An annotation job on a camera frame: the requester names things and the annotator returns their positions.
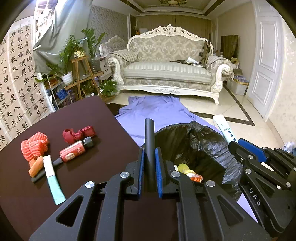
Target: trash bag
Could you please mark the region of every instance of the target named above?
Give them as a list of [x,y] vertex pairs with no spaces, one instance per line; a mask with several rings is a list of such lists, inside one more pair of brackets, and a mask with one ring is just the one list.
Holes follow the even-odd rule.
[[213,129],[195,121],[166,126],[155,133],[155,147],[161,148],[163,160],[187,164],[203,182],[231,184],[225,191],[236,201],[240,198],[243,166],[229,152],[224,137]]

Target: ceiling light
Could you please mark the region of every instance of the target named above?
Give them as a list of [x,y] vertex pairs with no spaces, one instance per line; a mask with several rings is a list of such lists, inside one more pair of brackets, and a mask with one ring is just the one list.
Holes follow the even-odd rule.
[[187,0],[159,0],[161,4],[178,5],[187,4]]

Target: red bottle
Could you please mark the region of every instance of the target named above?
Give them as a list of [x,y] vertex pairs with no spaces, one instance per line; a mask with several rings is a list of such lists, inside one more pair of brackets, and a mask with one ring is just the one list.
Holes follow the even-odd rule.
[[74,144],[68,146],[67,148],[59,152],[59,156],[63,162],[68,162],[73,158],[85,153],[88,148],[94,146],[94,143],[90,137],[85,138],[82,141],[77,141]]

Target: dark wooden table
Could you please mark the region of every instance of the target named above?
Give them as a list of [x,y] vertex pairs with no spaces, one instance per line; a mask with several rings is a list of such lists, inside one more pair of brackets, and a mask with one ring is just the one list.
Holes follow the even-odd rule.
[[[92,96],[66,106],[21,133],[0,152],[0,237],[1,241],[28,240],[31,234],[60,206],[54,204],[47,180],[36,184],[28,174],[20,144],[36,132],[48,136],[52,160],[67,147],[64,129],[75,131],[92,125],[95,146],[55,169],[61,189],[69,198],[87,181],[101,183],[123,171],[138,157],[139,147],[98,97]],[[176,205],[156,193],[140,201],[125,201],[123,240],[177,240]]]

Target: sofa armrest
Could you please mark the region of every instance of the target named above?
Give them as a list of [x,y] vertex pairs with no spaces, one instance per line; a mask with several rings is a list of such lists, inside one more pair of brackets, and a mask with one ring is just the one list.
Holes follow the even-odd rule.
[[118,85],[123,85],[125,78],[123,75],[123,70],[132,62],[125,60],[121,56],[110,53],[105,58],[105,64],[108,67],[111,67],[113,72],[113,79],[117,82]]
[[212,61],[211,57],[214,56],[209,56],[206,64],[206,69],[212,75],[211,92],[219,93],[222,90],[223,81],[227,77],[233,77],[233,68],[228,59],[218,58]]

